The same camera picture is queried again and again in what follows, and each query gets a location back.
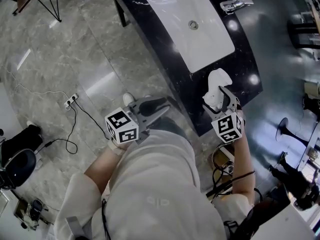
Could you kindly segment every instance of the white cloth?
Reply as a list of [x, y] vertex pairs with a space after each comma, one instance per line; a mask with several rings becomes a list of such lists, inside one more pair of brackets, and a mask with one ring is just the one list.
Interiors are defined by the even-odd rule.
[[[231, 195], [225, 204], [238, 223], [251, 209], [243, 195]], [[55, 237], [73, 239], [66, 218], [76, 216], [82, 227], [91, 223], [92, 239], [105, 240], [101, 206], [95, 183], [84, 174], [73, 175], [54, 224]], [[123, 155], [110, 180], [105, 216], [112, 240], [227, 238], [221, 216], [200, 192], [191, 145], [168, 131], [151, 130]]]

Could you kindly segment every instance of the faucet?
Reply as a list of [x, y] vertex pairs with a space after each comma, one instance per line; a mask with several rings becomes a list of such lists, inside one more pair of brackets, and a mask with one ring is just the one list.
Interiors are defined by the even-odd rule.
[[231, 0], [220, 3], [220, 7], [226, 14], [233, 14], [235, 10], [253, 5], [252, 0]]

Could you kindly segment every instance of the sink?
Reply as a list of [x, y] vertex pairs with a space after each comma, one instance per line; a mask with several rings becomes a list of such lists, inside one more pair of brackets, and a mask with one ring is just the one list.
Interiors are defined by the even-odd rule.
[[147, 0], [191, 73], [233, 53], [235, 46], [209, 0]]

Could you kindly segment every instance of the countertop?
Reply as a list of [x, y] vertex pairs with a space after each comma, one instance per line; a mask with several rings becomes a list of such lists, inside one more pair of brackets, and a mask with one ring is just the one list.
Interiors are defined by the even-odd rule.
[[208, 91], [208, 75], [212, 70], [222, 68], [229, 74], [233, 83], [227, 88], [239, 98], [242, 106], [263, 91], [255, 57], [237, 16], [226, 15], [220, 8], [220, 2], [226, 0], [210, 1], [230, 35], [235, 52], [195, 73], [189, 72], [167, 30], [146, 0], [117, 1], [134, 24], [182, 113], [199, 136], [213, 128], [211, 118], [202, 107], [202, 97]]

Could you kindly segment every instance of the marble floor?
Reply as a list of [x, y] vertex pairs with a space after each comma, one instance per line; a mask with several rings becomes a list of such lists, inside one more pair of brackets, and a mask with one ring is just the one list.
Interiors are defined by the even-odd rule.
[[[275, 184], [268, 163], [275, 165], [281, 151], [288, 151], [292, 153], [290, 164], [295, 166], [303, 152], [290, 139], [275, 141], [280, 120], [288, 117], [291, 130], [299, 137], [311, 135], [315, 117], [302, 111], [303, 80], [319, 78], [319, 64], [298, 53], [286, 33], [287, 19], [299, 11], [294, 0], [253, 1], [254, 6], [236, 15], [263, 86], [244, 112], [257, 187], [264, 193]], [[123, 105], [125, 92], [136, 98], [172, 96], [133, 25], [121, 26], [113, 0], [59, 0], [59, 9], [61, 23], [36, 0], [17, 16], [12, 16], [14, 2], [0, 1], [0, 78], [22, 127], [32, 120], [42, 128], [44, 142], [66, 138], [75, 115], [65, 110], [66, 96], [61, 92], [77, 93], [78, 103], [105, 131], [104, 116]], [[174, 110], [169, 116], [186, 131], [195, 150], [201, 190], [208, 190], [212, 173], [207, 160], [219, 140], [213, 130], [198, 137]], [[65, 143], [58, 141], [43, 149], [43, 165], [17, 189], [20, 196], [60, 208], [71, 175], [83, 172], [106, 146], [100, 129], [79, 109], [70, 140], [78, 145], [77, 154], [69, 154]]]

